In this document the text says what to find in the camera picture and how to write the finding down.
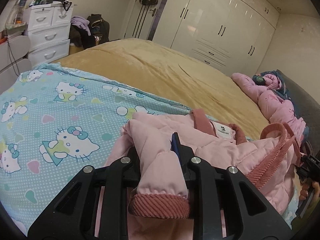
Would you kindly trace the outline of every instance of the hello kitty bedsheet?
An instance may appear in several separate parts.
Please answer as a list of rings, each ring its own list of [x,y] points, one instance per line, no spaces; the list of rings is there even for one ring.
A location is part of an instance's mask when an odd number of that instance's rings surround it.
[[[25,234],[83,166],[105,164],[133,113],[189,112],[173,101],[60,64],[21,74],[0,95],[0,106],[0,201]]]

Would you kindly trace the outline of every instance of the yellow blanket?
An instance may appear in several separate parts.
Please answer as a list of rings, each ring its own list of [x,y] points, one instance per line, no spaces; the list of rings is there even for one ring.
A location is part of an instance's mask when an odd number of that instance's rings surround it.
[[[151,41],[113,41],[60,60],[77,68],[177,101],[226,123],[252,139],[268,125],[257,105],[215,68]]]

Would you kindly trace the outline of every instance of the pink jacket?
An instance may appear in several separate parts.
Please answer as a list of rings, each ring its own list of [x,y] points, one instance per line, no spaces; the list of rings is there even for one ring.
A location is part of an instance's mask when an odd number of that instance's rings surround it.
[[[266,85],[269,84],[267,87],[257,86],[250,77],[240,73],[234,73],[231,76],[241,90],[259,106],[262,114],[270,123],[286,122],[290,126],[300,146],[306,123],[302,118],[297,119],[294,116],[294,108],[290,100],[281,99],[269,89],[273,88],[273,85],[279,86],[276,80],[272,80],[274,77],[271,74],[264,76]]]
[[[135,113],[122,127],[106,165],[136,147],[141,180],[131,192],[129,211],[135,216],[128,214],[130,239],[192,239],[192,221],[185,219],[189,215],[188,190],[178,157],[171,151],[174,132],[181,144],[191,147],[195,156],[212,166],[223,169],[236,166],[279,213],[287,208],[293,196],[293,164],[300,162],[290,128],[275,123],[263,130],[260,140],[239,143],[241,130],[233,131],[230,140],[217,138],[213,124],[204,113],[201,117],[202,113],[186,116]]]

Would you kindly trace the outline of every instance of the metal screw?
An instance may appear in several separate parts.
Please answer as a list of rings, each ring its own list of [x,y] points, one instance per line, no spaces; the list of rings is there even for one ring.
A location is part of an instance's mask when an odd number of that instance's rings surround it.
[[[233,174],[236,174],[238,172],[238,169],[236,167],[229,167],[229,172],[233,173]]]
[[[191,159],[191,161],[192,161],[193,163],[200,163],[200,162],[201,162],[201,159],[198,158],[198,157],[193,157],[193,158]]]
[[[130,158],[129,157],[123,157],[123,158],[121,158],[121,162],[122,163],[129,163],[131,160],[130,160]]]
[[[91,166],[85,166],[83,168],[84,173],[90,173],[91,171],[93,171],[93,168]]]

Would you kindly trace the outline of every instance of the bed headboard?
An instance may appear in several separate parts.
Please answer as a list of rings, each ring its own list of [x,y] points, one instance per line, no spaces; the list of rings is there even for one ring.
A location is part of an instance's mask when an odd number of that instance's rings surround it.
[[[283,77],[285,85],[290,92],[290,97],[295,107],[297,107],[298,116],[303,118],[310,129],[308,141],[312,145],[314,154],[317,154],[320,150],[320,105],[297,83],[280,70],[278,72]]]

